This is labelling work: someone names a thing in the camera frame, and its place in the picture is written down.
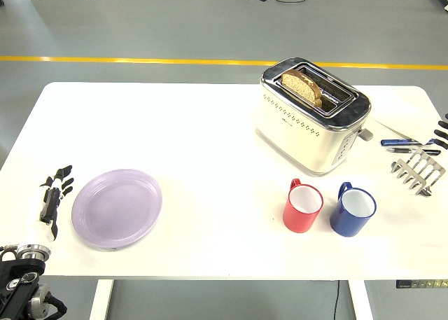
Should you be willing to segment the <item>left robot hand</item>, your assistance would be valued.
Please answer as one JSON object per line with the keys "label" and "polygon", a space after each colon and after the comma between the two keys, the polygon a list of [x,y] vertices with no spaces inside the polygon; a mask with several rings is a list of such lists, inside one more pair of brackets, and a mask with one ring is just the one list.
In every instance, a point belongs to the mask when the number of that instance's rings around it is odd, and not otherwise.
{"label": "left robot hand", "polygon": [[61,201],[73,190],[72,165],[60,168],[34,192],[25,234],[20,247],[39,245],[50,248],[57,237],[57,210]]}

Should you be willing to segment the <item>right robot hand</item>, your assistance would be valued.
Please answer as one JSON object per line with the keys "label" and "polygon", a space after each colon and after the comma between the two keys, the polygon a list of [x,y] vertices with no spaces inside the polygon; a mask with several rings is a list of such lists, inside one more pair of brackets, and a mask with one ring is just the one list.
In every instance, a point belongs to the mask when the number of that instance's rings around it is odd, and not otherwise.
{"label": "right robot hand", "polygon": [[447,130],[448,130],[448,123],[447,123],[447,119],[448,119],[448,114],[446,113],[445,115],[445,120],[439,120],[437,122],[437,124],[439,125],[439,128],[435,129],[433,131],[435,138],[430,139],[429,141],[427,141],[424,146],[428,146],[428,145],[437,145],[440,148],[443,148],[445,150],[448,149],[448,134],[447,134]]}

